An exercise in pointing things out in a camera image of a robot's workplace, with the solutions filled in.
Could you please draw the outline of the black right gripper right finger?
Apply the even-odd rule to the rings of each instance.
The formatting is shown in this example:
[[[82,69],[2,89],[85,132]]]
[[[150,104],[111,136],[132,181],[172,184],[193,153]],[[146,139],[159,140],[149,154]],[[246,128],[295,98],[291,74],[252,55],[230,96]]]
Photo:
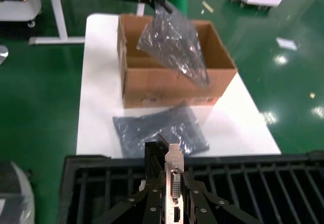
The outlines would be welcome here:
[[[184,213],[189,223],[261,223],[255,217],[208,192],[203,182],[183,173]]]

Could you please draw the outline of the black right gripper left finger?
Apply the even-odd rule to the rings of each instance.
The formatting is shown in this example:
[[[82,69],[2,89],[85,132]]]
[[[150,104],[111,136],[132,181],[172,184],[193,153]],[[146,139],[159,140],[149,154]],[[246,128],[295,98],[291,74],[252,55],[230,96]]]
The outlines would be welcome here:
[[[146,180],[143,191],[124,198],[93,223],[162,223],[165,186],[166,175],[160,172]]]

